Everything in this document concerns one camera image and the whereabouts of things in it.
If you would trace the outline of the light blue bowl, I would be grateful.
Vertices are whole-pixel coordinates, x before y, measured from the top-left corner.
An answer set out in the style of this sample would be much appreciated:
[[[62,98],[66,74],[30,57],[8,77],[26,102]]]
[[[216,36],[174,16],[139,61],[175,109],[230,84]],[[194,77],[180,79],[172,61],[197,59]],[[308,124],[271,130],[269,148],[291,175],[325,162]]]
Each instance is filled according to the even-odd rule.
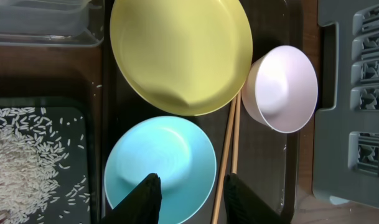
[[[104,188],[116,208],[150,173],[161,179],[159,223],[183,223],[210,195],[217,173],[211,141],[193,122],[176,116],[150,118],[125,132],[105,166]]]

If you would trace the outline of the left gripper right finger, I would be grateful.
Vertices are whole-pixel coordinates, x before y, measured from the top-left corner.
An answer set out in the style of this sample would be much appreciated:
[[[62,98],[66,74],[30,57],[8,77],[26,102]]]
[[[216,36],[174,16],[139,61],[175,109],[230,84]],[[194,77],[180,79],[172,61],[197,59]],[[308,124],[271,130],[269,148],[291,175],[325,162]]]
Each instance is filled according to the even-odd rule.
[[[236,174],[227,174],[223,196],[229,224],[287,224]]]

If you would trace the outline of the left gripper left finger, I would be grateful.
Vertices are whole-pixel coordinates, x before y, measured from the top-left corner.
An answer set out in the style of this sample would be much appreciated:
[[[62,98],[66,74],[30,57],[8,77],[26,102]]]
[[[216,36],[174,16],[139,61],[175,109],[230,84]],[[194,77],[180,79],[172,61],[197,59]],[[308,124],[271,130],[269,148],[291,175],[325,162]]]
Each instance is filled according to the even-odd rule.
[[[102,218],[101,224],[158,224],[161,202],[161,179],[150,173]]]

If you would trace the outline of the pink white bowl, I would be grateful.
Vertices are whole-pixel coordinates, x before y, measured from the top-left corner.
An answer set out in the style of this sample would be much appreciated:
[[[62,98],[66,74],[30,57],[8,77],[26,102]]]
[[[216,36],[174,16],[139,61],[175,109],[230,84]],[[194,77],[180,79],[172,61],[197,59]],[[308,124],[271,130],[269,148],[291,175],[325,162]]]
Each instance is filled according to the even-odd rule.
[[[318,83],[311,61],[290,45],[276,47],[253,63],[241,90],[248,114],[284,134],[308,123],[317,98]]]

